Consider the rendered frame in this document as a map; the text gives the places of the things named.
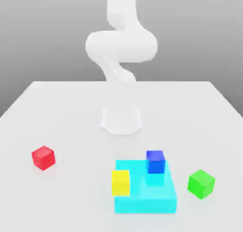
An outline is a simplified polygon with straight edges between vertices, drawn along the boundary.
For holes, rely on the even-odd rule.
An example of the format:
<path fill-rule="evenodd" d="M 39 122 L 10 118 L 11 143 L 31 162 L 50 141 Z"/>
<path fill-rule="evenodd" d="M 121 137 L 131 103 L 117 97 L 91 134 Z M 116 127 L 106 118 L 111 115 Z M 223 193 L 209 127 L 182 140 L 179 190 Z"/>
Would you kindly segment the small blue cube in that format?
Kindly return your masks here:
<path fill-rule="evenodd" d="M 149 174 L 164 173 L 166 160 L 162 150 L 148 150 L 146 152 L 146 161 Z"/>

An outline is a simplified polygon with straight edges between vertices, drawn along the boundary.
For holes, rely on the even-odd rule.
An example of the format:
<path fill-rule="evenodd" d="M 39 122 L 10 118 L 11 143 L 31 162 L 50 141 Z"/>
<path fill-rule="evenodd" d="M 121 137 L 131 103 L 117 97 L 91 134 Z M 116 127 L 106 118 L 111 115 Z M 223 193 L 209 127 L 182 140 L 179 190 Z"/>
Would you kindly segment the small green cube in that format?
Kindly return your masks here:
<path fill-rule="evenodd" d="M 187 189 L 199 199 L 204 199 L 213 192 L 215 178 L 203 170 L 190 175 Z"/>

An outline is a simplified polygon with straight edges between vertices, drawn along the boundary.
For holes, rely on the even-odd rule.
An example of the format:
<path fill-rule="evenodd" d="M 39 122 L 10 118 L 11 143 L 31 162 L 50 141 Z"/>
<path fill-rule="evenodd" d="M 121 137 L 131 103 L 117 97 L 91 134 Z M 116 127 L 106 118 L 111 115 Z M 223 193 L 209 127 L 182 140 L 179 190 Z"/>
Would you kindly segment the small yellow cube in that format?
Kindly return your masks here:
<path fill-rule="evenodd" d="M 130 173 L 129 170 L 112 171 L 112 196 L 130 195 Z"/>

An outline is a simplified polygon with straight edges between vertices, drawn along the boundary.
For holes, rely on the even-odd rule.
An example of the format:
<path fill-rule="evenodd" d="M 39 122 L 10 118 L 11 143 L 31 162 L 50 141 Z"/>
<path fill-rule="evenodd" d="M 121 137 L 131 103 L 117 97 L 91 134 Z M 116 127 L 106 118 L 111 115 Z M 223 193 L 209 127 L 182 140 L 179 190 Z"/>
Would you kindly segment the large cyan box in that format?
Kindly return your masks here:
<path fill-rule="evenodd" d="M 114 198 L 115 213 L 175 213 L 177 194 L 168 162 L 163 174 L 149 174 L 145 160 L 116 160 L 117 170 L 130 172 L 130 196 Z"/>

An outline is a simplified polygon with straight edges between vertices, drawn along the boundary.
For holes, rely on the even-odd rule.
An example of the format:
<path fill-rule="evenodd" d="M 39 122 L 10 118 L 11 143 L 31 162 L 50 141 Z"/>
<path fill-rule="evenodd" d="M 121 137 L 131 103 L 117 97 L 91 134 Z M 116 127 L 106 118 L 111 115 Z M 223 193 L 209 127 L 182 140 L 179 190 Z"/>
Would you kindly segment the small red cube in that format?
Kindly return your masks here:
<path fill-rule="evenodd" d="M 41 170 L 46 170 L 56 163 L 55 153 L 52 149 L 42 146 L 32 152 L 33 163 Z"/>

